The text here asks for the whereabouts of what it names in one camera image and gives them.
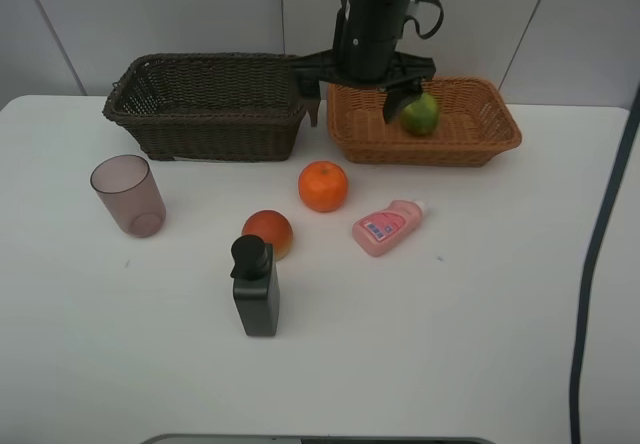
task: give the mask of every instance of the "orange wicker basket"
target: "orange wicker basket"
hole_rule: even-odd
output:
[[[345,157],[368,164],[478,167],[520,145],[522,135],[493,84],[476,78],[436,78],[423,85],[440,106],[431,136],[385,124],[385,94],[331,84],[329,134]]]

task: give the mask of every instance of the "orange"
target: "orange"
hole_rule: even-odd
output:
[[[312,162],[298,178],[300,199],[317,212],[338,209],[347,198],[349,180],[340,166],[329,161]]]

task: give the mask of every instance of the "bottle label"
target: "bottle label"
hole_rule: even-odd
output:
[[[360,221],[363,227],[376,241],[383,242],[402,229],[406,221],[395,212],[376,212]]]

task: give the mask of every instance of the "white wall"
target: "white wall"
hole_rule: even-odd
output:
[[[505,80],[508,102],[628,107],[640,0],[542,0]]]
[[[496,85],[504,77],[538,0],[443,0],[445,22],[431,40],[405,28],[398,50],[436,60],[440,75],[476,75]],[[308,54],[331,47],[339,0],[283,0],[285,49]],[[423,28],[435,12],[424,7]]]
[[[79,94],[33,0],[0,0],[0,109],[24,94]]]
[[[155,52],[281,53],[280,0],[41,0],[89,94]]]

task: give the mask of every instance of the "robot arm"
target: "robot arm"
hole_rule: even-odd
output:
[[[420,25],[411,15],[418,2],[440,9],[435,27],[424,34],[420,34]],[[319,81],[386,91],[383,117],[385,122],[391,122],[399,111],[420,97],[422,81],[431,80],[436,71],[431,58],[396,52],[398,39],[409,20],[414,22],[421,38],[433,37],[444,18],[440,0],[341,0],[341,4],[332,48],[291,62],[312,125],[317,122]]]

